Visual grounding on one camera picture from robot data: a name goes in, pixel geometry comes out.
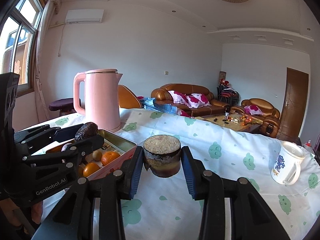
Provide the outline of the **left hand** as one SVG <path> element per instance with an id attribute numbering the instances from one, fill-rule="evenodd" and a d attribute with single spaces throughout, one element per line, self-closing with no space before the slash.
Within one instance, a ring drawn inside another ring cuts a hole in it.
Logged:
<path id="1" fill-rule="evenodd" d="M 1 200 L 1 211 L 14 227 L 24 226 L 34 231 L 40 226 L 43 214 L 43 201 L 28 207 L 18 207 L 10 198 Z"/>

